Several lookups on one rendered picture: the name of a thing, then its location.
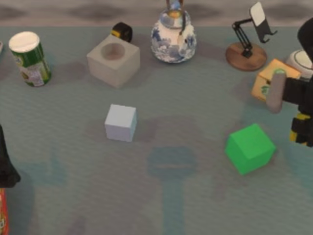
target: can label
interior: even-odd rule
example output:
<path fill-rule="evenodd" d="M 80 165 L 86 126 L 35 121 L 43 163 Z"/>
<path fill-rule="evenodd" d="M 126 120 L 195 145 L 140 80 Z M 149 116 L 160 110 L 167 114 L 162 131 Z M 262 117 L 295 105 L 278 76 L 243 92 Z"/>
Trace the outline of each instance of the can label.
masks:
<path fill-rule="evenodd" d="M 6 199 L 4 189 L 0 188 L 0 235 L 8 235 L 8 211 L 6 207 Z"/>
<path fill-rule="evenodd" d="M 17 53 L 12 51 L 12 54 L 26 84 L 32 87 L 40 87 L 50 80 L 51 71 L 40 43 L 29 52 Z"/>

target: gray tabletop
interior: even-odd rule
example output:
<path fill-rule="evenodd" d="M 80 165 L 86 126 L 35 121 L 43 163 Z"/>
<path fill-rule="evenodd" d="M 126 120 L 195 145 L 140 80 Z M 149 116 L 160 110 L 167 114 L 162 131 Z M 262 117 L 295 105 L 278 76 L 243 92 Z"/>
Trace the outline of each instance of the gray tabletop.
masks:
<path fill-rule="evenodd" d="M 313 233 L 313 152 L 289 142 L 297 109 L 272 115 L 250 91 L 256 72 L 224 58 L 229 28 L 197 28 L 198 51 L 181 65 L 150 53 L 150 28 L 135 28 L 140 72 L 115 90 L 89 75 L 86 54 L 109 28 L 0 28 L 5 43 L 38 33 L 53 78 L 32 88 L 5 48 L 0 123 L 22 181 L 7 190 L 12 235 L 307 235 Z M 268 61 L 299 49 L 279 28 Z M 253 29 L 246 29 L 257 42 Z M 111 104 L 134 106 L 134 142 L 107 140 Z M 224 154 L 229 133 L 258 123 L 277 146 L 264 168 L 240 176 Z M 158 168 L 160 164 L 187 169 Z"/>

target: floral pattern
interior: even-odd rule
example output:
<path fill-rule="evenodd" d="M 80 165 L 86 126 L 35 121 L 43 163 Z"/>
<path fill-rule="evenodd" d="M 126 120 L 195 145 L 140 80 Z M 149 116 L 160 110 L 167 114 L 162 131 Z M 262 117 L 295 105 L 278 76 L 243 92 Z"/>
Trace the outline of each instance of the floral pattern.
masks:
<path fill-rule="evenodd" d="M 152 52 L 157 59 L 167 63 L 181 63 L 194 56 L 197 40 L 195 32 L 188 34 L 182 46 L 174 44 L 170 38 L 162 38 L 159 24 L 156 23 L 151 33 Z"/>

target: red packet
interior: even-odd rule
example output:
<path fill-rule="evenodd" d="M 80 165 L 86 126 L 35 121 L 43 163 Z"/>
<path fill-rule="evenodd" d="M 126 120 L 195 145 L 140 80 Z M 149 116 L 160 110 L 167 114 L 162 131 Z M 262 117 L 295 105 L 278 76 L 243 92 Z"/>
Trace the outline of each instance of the red packet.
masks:
<path fill-rule="evenodd" d="M 0 235 L 8 235 L 8 210 L 6 207 L 5 192 L 0 188 Z"/>

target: lamp base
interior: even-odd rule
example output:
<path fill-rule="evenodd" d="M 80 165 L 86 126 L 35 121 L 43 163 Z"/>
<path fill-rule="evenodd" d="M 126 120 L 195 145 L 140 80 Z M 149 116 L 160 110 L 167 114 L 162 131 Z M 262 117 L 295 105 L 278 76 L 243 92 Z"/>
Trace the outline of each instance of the lamp base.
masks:
<path fill-rule="evenodd" d="M 264 66 L 268 58 L 265 50 L 256 44 L 252 44 L 252 55 L 245 58 L 241 43 L 233 43 L 226 50 L 226 60 L 234 68 L 241 71 L 256 71 Z"/>
<path fill-rule="evenodd" d="M 313 76 L 312 62 L 304 50 L 291 53 L 285 63 L 301 72 L 301 78 L 304 80 L 310 80 Z"/>

